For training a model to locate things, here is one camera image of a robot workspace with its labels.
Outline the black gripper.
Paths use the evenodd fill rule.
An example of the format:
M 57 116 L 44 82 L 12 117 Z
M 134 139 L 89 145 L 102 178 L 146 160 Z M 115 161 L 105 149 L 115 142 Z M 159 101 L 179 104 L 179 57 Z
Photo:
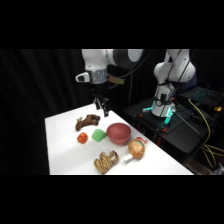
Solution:
M 92 84 L 91 85 L 92 95 L 94 97 L 94 103 L 96 105 L 96 109 L 101 109 L 101 102 L 102 101 L 102 109 L 104 111 L 104 117 L 109 115 L 109 100 L 106 99 L 107 94 L 107 84 Z

